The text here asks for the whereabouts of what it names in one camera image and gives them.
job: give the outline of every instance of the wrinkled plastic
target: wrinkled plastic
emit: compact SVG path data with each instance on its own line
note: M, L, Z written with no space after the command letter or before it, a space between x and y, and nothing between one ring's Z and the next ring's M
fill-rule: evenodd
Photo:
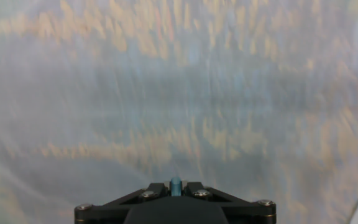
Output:
M358 0L0 0L0 223L176 175L348 222Z

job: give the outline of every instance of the screw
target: screw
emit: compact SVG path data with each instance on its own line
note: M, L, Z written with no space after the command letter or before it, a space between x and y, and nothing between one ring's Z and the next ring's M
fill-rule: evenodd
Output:
M142 197L143 198L150 198L150 197L154 197L156 195L156 193L154 193L151 190L145 191L142 193Z
M77 209L78 210L87 210L87 209L90 209L93 205L90 204L90 203L85 203L85 204L82 204L82 205L79 205L77 206Z
M258 204L263 205L263 206L270 206L270 205L273 205L274 202L272 202L271 200L263 199L263 200L259 200Z
M208 196L210 194L210 192L208 192L207 190L197 190L196 192L194 192L194 196L197 197L205 197Z

